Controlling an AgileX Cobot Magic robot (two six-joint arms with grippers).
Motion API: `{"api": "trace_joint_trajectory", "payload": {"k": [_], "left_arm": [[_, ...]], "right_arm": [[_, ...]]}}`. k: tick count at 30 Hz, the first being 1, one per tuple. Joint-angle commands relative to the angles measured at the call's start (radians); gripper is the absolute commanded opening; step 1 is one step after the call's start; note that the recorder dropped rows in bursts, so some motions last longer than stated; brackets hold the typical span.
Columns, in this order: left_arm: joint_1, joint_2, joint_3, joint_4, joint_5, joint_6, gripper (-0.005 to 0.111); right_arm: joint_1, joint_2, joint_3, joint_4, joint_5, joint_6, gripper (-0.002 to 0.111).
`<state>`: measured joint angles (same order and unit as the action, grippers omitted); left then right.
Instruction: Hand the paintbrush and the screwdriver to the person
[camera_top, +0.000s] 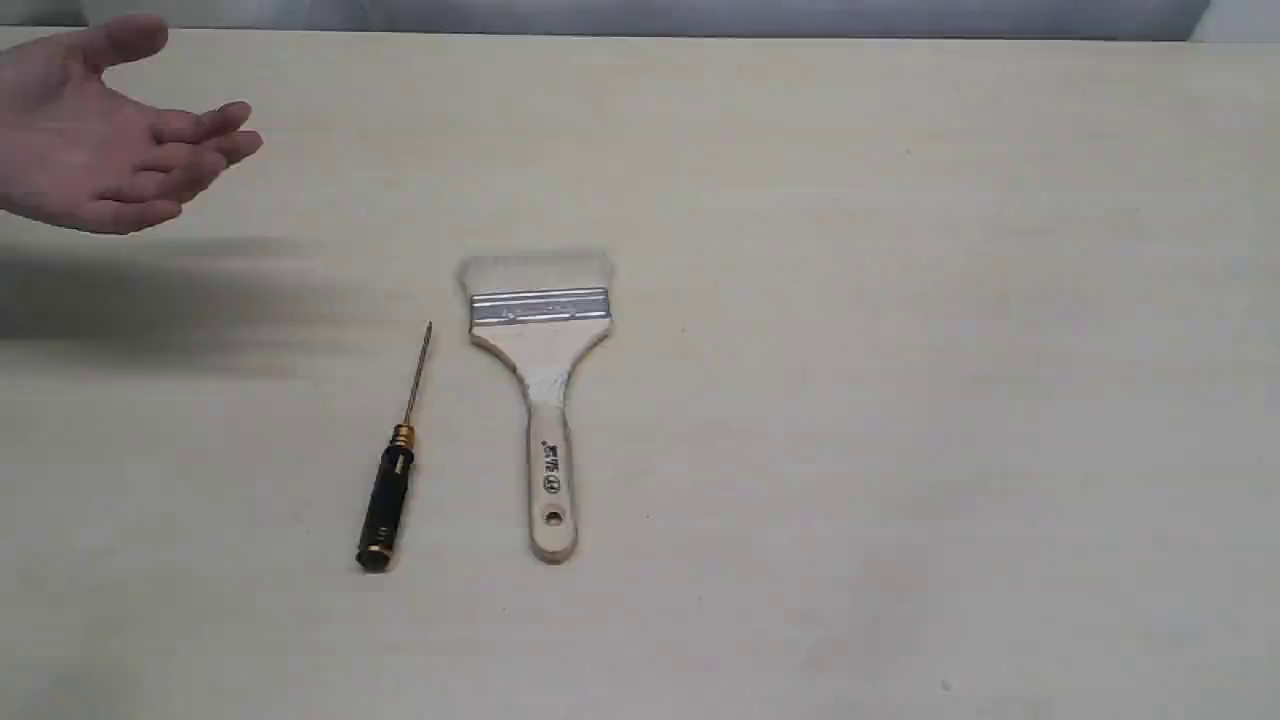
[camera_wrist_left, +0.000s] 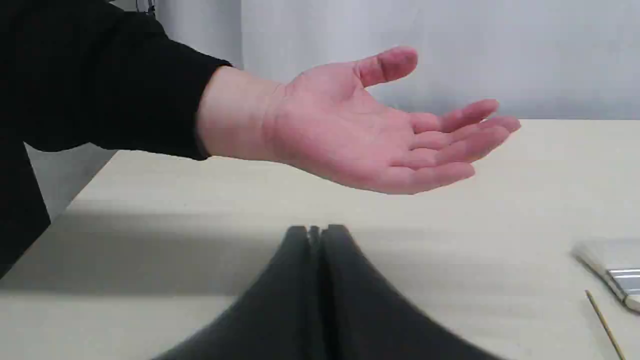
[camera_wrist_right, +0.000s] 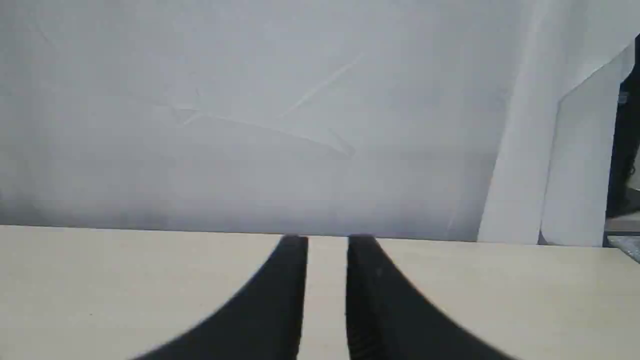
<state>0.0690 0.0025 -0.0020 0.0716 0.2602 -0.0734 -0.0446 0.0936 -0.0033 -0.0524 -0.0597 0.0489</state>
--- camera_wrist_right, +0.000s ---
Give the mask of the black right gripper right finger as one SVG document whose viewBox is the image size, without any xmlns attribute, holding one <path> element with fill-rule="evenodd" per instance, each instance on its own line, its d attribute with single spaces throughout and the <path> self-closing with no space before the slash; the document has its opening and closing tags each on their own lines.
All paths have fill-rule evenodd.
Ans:
<svg viewBox="0 0 640 360">
<path fill-rule="evenodd" d="M 352 360 L 507 360 L 402 274 L 372 235 L 350 235 L 346 335 Z"/>
</svg>

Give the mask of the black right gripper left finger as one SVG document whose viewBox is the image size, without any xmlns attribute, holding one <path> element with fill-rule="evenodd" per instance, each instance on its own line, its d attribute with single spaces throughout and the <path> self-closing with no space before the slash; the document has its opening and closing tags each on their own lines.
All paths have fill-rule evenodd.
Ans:
<svg viewBox="0 0 640 360">
<path fill-rule="evenodd" d="M 284 235 L 260 269 L 216 312 L 141 359 L 295 360 L 308 251 L 308 237 Z"/>
</svg>

